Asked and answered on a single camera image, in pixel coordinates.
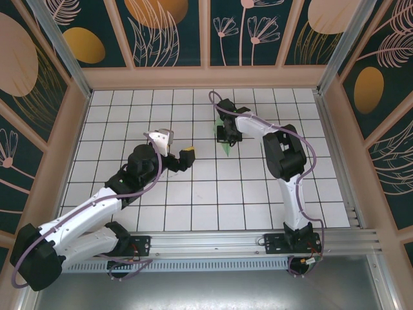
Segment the black bracket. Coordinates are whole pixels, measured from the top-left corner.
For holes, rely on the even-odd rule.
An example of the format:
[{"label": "black bracket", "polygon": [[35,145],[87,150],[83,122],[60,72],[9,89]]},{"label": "black bracket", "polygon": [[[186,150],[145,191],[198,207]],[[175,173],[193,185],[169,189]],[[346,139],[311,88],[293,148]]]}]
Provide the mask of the black bracket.
[{"label": "black bracket", "polygon": [[313,232],[307,238],[298,241],[291,248],[285,240],[285,234],[265,234],[264,244],[267,254],[311,254],[312,248],[321,251],[321,241],[318,233]]}]

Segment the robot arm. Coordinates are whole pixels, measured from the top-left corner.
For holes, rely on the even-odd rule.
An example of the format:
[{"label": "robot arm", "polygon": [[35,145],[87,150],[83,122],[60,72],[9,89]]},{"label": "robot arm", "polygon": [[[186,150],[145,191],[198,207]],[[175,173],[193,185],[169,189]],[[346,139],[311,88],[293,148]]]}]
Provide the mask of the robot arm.
[{"label": "robot arm", "polygon": [[[179,152],[179,159],[168,153],[168,146],[173,142],[172,131],[161,129],[150,132],[149,136],[161,154],[162,171],[165,169],[174,172],[186,171],[192,166],[195,160],[193,147]],[[130,245],[130,235],[117,222],[107,223],[98,231],[83,234],[102,223],[108,216],[130,205],[138,196],[110,198],[93,203],[80,213],[76,214],[76,212],[99,198],[141,192],[155,180],[158,170],[159,162],[153,146],[138,145],[129,155],[128,163],[121,167],[89,200],[66,215],[42,224],[38,228],[32,224],[22,227],[17,234],[10,263],[16,266],[20,257],[35,240],[67,218],[70,219],[29,252],[19,268],[20,275],[33,290],[40,291],[48,287],[59,277],[64,268],[89,257],[101,253],[122,253]]]}]

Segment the white tile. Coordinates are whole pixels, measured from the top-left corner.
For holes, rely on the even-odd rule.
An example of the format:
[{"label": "white tile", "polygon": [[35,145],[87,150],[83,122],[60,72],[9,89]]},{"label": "white tile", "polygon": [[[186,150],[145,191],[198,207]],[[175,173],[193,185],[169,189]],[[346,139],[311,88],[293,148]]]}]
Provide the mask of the white tile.
[{"label": "white tile", "polygon": [[276,103],[295,103],[296,99],[291,88],[274,88]]},{"label": "white tile", "polygon": [[216,181],[194,181],[192,182],[192,204],[214,204],[217,203]]},{"label": "white tile", "polygon": [[130,108],[129,121],[149,121],[150,105],[134,105]]},{"label": "white tile", "polygon": [[190,231],[191,206],[167,205],[165,218],[165,231]]},{"label": "white tile", "polygon": [[172,117],[172,105],[152,105],[150,121],[170,121]]},{"label": "white tile", "polygon": [[114,214],[113,221],[121,224],[127,231],[136,231],[139,207],[129,206]]},{"label": "white tile", "polygon": [[218,213],[216,205],[194,205],[192,207],[193,231],[218,230]]},{"label": "white tile", "polygon": [[216,160],[196,160],[192,169],[194,181],[210,181],[217,179]]},{"label": "white tile", "polygon": [[254,96],[256,103],[275,103],[272,88],[255,88]]},{"label": "white tile", "polygon": [[311,144],[316,152],[316,156],[330,156],[330,151],[328,149],[327,141],[325,138],[307,138],[307,141]]},{"label": "white tile", "polygon": [[208,95],[211,90],[212,89],[194,89],[194,104],[210,103]]},{"label": "white tile", "polygon": [[143,135],[149,129],[149,122],[144,123],[129,123],[128,132],[126,134],[126,140],[146,140]]},{"label": "white tile", "polygon": [[301,127],[301,122],[297,121],[297,120],[284,120],[282,119],[281,121],[279,121],[281,126],[287,126],[287,125],[293,125],[297,131],[297,133],[302,137],[304,136],[303,134],[303,128]]},{"label": "white tile", "polygon": [[112,105],[131,105],[133,90],[115,90]]},{"label": "white tile", "polygon": [[194,139],[214,139],[214,122],[213,121],[195,121],[194,122]]},{"label": "white tile", "polygon": [[191,168],[187,169],[186,171],[178,171],[174,172],[169,170],[168,171],[168,181],[191,181],[192,180],[192,169],[194,166]]},{"label": "white tile", "polygon": [[264,180],[264,163],[263,160],[241,159],[241,177],[243,180]]},{"label": "white tile", "polygon": [[130,106],[111,106],[108,121],[128,121]]},{"label": "white tile", "polygon": [[78,206],[90,198],[93,183],[69,183],[65,206]]},{"label": "white tile", "polygon": [[191,105],[194,102],[194,90],[192,89],[175,89],[174,104],[175,105]]},{"label": "white tile", "polygon": [[128,123],[107,123],[105,140],[125,140]]},{"label": "white tile", "polygon": [[192,121],[192,105],[174,105],[172,121]]},{"label": "white tile", "polygon": [[109,107],[90,107],[87,123],[106,123],[108,120]]},{"label": "white tile", "polygon": [[243,203],[241,181],[218,181],[218,203]]},{"label": "white tile", "polygon": [[[179,151],[192,146],[192,140],[174,140],[173,144],[169,148],[169,153],[179,156]],[[199,158],[198,151],[195,149],[195,158]]]},{"label": "white tile", "polygon": [[172,131],[174,139],[192,139],[192,122],[174,121],[172,122]]},{"label": "white tile", "polygon": [[153,90],[135,90],[132,105],[151,105]]},{"label": "white tile", "polygon": [[213,105],[194,105],[194,121],[213,121]]},{"label": "white tile", "polygon": [[104,141],[99,160],[121,160],[124,141]]},{"label": "white tile", "polygon": [[103,140],[105,127],[105,123],[86,123],[83,129],[82,141]]},{"label": "white tile", "polygon": [[322,203],[321,207],[328,228],[350,227],[344,203]]},{"label": "white tile", "polygon": [[141,205],[165,205],[165,202],[166,182],[156,183],[152,189],[144,193],[141,197]]},{"label": "white tile", "polygon": [[278,119],[277,106],[270,104],[256,105],[257,115],[263,119]]},{"label": "white tile", "polygon": [[215,158],[215,140],[194,140],[196,158]]},{"label": "white tile", "polygon": [[295,103],[277,105],[277,109],[280,119],[300,119]]},{"label": "white tile", "polygon": [[113,90],[95,90],[90,105],[110,105]]},{"label": "white tile", "polygon": [[[217,156],[216,158],[239,158],[238,143],[233,147],[229,147],[228,144],[216,142]],[[227,154],[224,148],[229,148],[229,153]]]},{"label": "white tile", "polygon": [[163,231],[165,219],[164,205],[151,205],[139,208],[137,231]]},{"label": "white tile", "polygon": [[79,144],[76,160],[98,160],[101,146],[101,141],[82,141]]},{"label": "white tile", "polygon": [[222,97],[223,100],[229,99],[234,102],[234,90],[232,88],[218,88],[214,90]]},{"label": "white tile", "polygon": [[316,182],[313,179],[303,180],[304,201],[319,202]]},{"label": "white tile", "polygon": [[174,91],[172,89],[154,90],[153,105],[171,105]]},{"label": "white tile", "polygon": [[243,181],[244,203],[268,203],[265,181]]},{"label": "white tile", "polygon": [[97,161],[75,161],[71,182],[93,182]]},{"label": "white tile", "polygon": [[262,158],[261,144],[257,139],[244,139],[238,143],[240,158]]},{"label": "white tile", "polygon": [[335,178],[336,172],[331,158],[321,157],[317,159],[316,168],[314,169],[316,179]]},{"label": "white tile", "polygon": [[270,197],[270,203],[283,203],[283,194],[281,192],[281,187],[279,186],[278,180],[268,180],[268,195]]},{"label": "white tile", "polygon": [[239,160],[217,160],[217,180],[240,180]]},{"label": "white tile", "polygon": [[[314,220],[324,221],[323,211],[321,211],[321,205],[318,202],[306,203],[305,214]],[[319,221],[312,222],[312,226],[315,228],[321,228],[321,223]]]},{"label": "white tile", "polygon": [[95,182],[108,181],[120,168],[121,161],[99,161],[97,164]]},{"label": "white tile", "polygon": [[313,103],[316,102],[312,89],[309,88],[295,88],[294,95],[297,103]]},{"label": "white tile", "polygon": [[245,229],[243,205],[219,205],[218,215],[220,231]]},{"label": "white tile", "polygon": [[245,223],[247,229],[271,229],[270,206],[245,205]]},{"label": "white tile", "polygon": [[252,88],[239,88],[239,89],[234,89],[234,94],[235,94],[235,104],[242,104],[242,103],[249,103],[249,104],[254,104],[254,91]]},{"label": "white tile", "polygon": [[285,222],[285,207],[283,203],[272,203],[271,208],[271,217],[272,217],[272,226],[274,229],[283,229]]},{"label": "white tile", "polygon": [[315,103],[298,103],[297,106],[301,119],[320,119]]},{"label": "white tile", "polygon": [[190,205],[191,182],[168,182],[167,205]]},{"label": "white tile", "polygon": [[317,190],[322,202],[342,202],[340,187],[336,179],[317,179]]},{"label": "white tile", "polygon": [[319,120],[304,120],[303,124],[304,135],[306,138],[324,137],[323,126]]}]

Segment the leaf illustration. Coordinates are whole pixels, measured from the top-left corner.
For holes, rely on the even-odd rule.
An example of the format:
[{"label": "leaf illustration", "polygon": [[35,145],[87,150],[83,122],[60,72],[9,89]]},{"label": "leaf illustration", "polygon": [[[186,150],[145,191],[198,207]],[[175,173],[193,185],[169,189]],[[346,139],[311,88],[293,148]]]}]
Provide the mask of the leaf illustration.
[{"label": "leaf illustration", "polygon": [[45,0],[45,3],[58,25],[68,26],[81,11],[79,0]]}]

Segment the decorative wallpaper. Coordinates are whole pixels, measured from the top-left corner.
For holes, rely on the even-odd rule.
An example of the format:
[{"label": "decorative wallpaper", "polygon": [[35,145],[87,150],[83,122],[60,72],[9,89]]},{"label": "decorative wallpaper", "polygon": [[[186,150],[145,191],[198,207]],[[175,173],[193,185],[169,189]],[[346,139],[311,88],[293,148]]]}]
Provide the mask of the decorative wallpaper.
[{"label": "decorative wallpaper", "polygon": [[291,0],[211,0],[211,66],[275,65]]},{"label": "decorative wallpaper", "polygon": [[0,116],[0,231],[15,233],[42,156]]},{"label": "decorative wallpaper", "polygon": [[413,225],[413,108],[369,153],[398,229]]},{"label": "decorative wallpaper", "polygon": [[364,24],[364,27],[361,29],[361,32],[358,36],[358,38],[354,41],[351,49],[348,51],[347,57],[344,59],[343,63],[341,64],[340,68],[338,69],[338,74],[341,75],[343,72],[344,68],[347,66],[348,61],[353,55],[353,51],[356,48],[356,46],[359,45],[361,38],[364,36],[367,28],[370,26],[370,23],[372,22],[374,16],[376,15],[377,11],[379,10],[381,4],[383,3],[383,0],[377,0],[376,4],[374,5],[373,10],[371,11],[370,15],[367,17],[367,21]]},{"label": "decorative wallpaper", "polygon": [[116,0],[137,67],[201,65],[198,0]]},{"label": "decorative wallpaper", "polygon": [[413,3],[393,1],[343,82],[367,138],[413,91]]},{"label": "decorative wallpaper", "polygon": [[0,3],[0,100],[48,141],[67,85],[12,4]]},{"label": "decorative wallpaper", "polygon": [[326,65],[359,0],[305,0],[285,65]]}]

